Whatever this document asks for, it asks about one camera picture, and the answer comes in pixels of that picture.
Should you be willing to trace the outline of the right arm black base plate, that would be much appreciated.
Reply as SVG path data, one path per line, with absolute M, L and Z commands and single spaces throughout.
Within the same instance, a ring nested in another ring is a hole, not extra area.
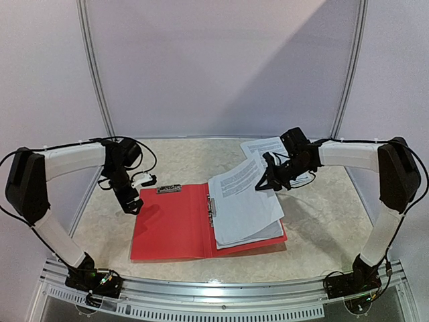
M 365 294 L 370 290 L 381 287 L 378 275 L 367 281 L 355 280 L 352 273 L 332 272 L 323 280 L 323 288 L 329 299 L 347 297 L 354 294 Z

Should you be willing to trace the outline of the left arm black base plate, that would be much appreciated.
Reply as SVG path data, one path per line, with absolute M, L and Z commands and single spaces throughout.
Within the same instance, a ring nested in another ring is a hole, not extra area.
M 65 285 L 75 290 L 118 299 L 124 279 L 114 270 L 69 268 Z

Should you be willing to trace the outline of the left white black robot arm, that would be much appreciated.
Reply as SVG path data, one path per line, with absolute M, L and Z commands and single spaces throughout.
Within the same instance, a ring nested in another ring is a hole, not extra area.
M 142 155 L 133 138 L 99 138 L 83 143 L 46 149 L 19 148 L 11 153 L 13 162 L 5 186 L 5 197 L 24 222 L 65 265 L 75 270 L 74 281 L 85 291 L 95 290 L 99 275 L 82 265 L 88 255 L 72 240 L 52 214 L 48 182 L 87 168 L 101 168 L 124 213 L 136 215 L 143 201 L 128 172 Z

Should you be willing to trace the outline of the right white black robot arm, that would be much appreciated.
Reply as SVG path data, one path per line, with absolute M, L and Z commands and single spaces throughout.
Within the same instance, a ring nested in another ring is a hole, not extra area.
M 403 137 L 381 141 L 325 138 L 312 142 L 295 127 L 285 132 L 280 140 L 288 159 L 278 164 L 269 152 L 264 153 L 267 166 L 255 185 L 256 191 L 290 190 L 291 182 L 301 174 L 316 172 L 324 166 L 358 168 L 378 174 L 380 214 L 346 282 L 351 292 L 361 292 L 371 284 L 406 212 L 417 202 L 415 196 L 422 181 L 418 157 Z

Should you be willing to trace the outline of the printed paper sheet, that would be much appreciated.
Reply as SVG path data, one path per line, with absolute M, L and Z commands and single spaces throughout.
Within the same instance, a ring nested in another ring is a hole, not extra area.
M 238 213 L 250 216 L 284 216 L 280 202 L 272 190 L 256 191 L 262 177 L 259 158 L 248 158 L 234 169 L 209 179 L 209 195 L 215 199 L 217 216 Z
M 282 217 L 277 216 L 250 216 L 245 213 L 227 213 L 223 216 L 216 216 L 214 221 L 214 234 L 216 240 L 221 244 L 231 244 L 251 235 L 259 233 L 269 225 L 278 222 Z
M 267 227 L 263 228 L 257 233 L 254 233 L 253 235 L 250 235 L 244 239 L 240 239 L 239 241 L 235 241 L 228 244 L 220 244 L 218 241 L 216 241 L 216 246 L 218 250 L 221 250 L 225 248 L 231 248 L 235 246 L 250 244 L 253 242 L 262 242 L 268 239 L 282 237 L 283 235 L 284 235 L 284 229 L 283 229 L 282 221 L 277 220 L 276 222 L 273 222 L 272 224 L 268 225 Z

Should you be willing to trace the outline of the red file folder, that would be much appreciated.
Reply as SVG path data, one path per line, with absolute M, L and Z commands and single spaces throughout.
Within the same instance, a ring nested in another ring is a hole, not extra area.
M 221 248 L 211 224 L 208 184 L 187 184 L 180 192 L 143 189 L 144 204 L 136 217 L 130 259 L 133 262 L 191 260 L 278 252 L 288 240 L 285 229 L 269 239 Z

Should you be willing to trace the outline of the stack of printed papers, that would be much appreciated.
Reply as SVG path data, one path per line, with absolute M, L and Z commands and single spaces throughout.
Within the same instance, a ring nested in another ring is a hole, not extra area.
M 257 165 L 262 172 L 264 172 L 267 167 L 267 163 L 263 158 L 263 154 L 266 152 L 269 152 L 269 154 L 274 158 L 276 165 L 283 164 L 285 161 L 289 160 L 288 152 L 286 151 L 280 137 L 247 141 L 241 143 L 240 147 L 247 158 L 260 159 L 260 161 L 257 161 Z M 291 180 L 290 184 L 293 189 L 297 189 L 311 183 L 315 178 L 315 174 L 306 172 L 299 175 L 297 179 Z

